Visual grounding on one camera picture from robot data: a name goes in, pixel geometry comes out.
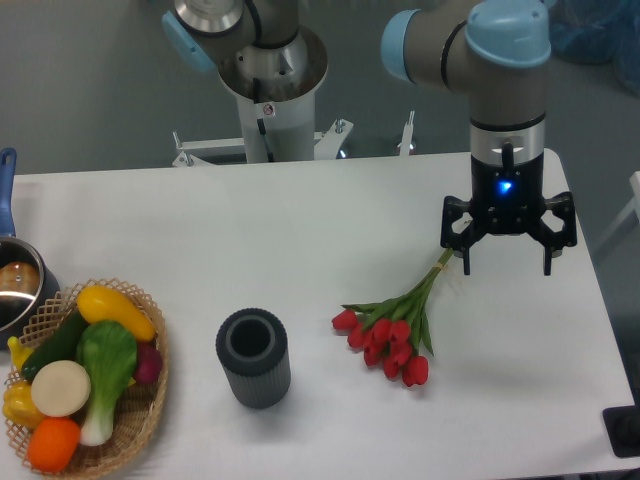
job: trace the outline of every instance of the yellow bell pepper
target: yellow bell pepper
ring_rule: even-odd
[[[33,348],[22,346],[18,337],[10,337],[9,340],[7,340],[7,346],[11,352],[11,361],[18,371],[20,371],[24,362],[29,358],[29,355],[33,353]]]
[[[31,385],[24,380],[14,383],[4,392],[2,413],[17,425],[34,430],[46,417],[31,400]]]
[[[124,293],[102,285],[85,287],[78,294],[80,315],[90,324],[103,320],[118,322],[139,342],[150,342],[156,328]]]

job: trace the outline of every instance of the sliced radish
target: sliced radish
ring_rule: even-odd
[[[49,417],[67,417],[80,410],[89,399],[91,380],[76,362],[60,360],[38,372],[31,384],[31,399]]]

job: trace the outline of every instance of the wicker basket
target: wicker basket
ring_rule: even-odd
[[[156,348],[162,355],[163,368],[158,382],[153,385],[133,385],[118,400],[113,435],[107,443],[98,447],[78,446],[70,464],[63,472],[57,475],[46,474],[60,479],[95,479],[107,475],[129,462],[149,442],[160,420],[165,401],[169,376],[167,331],[162,312],[156,303],[136,285],[130,285],[116,279],[89,280],[87,283],[58,292],[55,298],[47,300],[45,305],[38,309],[37,314],[31,317],[29,324],[24,328],[22,337],[20,337],[22,344],[29,347],[38,346],[75,308],[78,293],[84,287],[96,284],[105,285],[124,293],[151,319],[158,332]],[[18,380],[20,380],[20,375],[14,368],[6,382],[7,387]],[[5,424],[9,444],[22,460],[22,465],[30,468],[34,473],[43,474],[33,469],[26,459],[31,433],[10,420],[5,419]]]

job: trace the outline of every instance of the blue led light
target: blue led light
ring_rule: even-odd
[[[506,195],[507,193],[509,193],[511,187],[513,187],[513,183],[507,180],[500,180],[498,182],[498,192],[500,192],[500,195]]]

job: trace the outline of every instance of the pot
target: pot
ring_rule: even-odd
[[[0,350],[9,337],[19,337],[29,318],[59,290],[58,281],[38,251],[16,238],[11,213],[17,154],[0,152]]]

